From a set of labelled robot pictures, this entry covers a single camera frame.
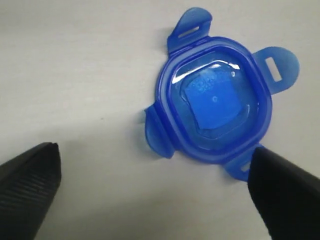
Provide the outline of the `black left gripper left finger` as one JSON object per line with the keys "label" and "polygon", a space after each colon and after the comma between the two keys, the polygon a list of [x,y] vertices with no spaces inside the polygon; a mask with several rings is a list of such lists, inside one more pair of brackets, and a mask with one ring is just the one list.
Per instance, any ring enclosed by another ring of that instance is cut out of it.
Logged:
{"label": "black left gripper left finger", "polygon": [[0,166],[0,238],[33,240],[61,184],[57,143],[43,142]]}

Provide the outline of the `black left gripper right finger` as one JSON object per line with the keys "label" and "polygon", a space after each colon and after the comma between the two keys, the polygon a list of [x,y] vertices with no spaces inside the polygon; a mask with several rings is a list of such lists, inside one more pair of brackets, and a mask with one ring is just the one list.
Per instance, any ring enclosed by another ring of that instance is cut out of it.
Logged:
{"label": "black left gripper right finger", "polygon": [[319,178],[258,147],[252,155],[247,186],[273,240],[320,238]]}

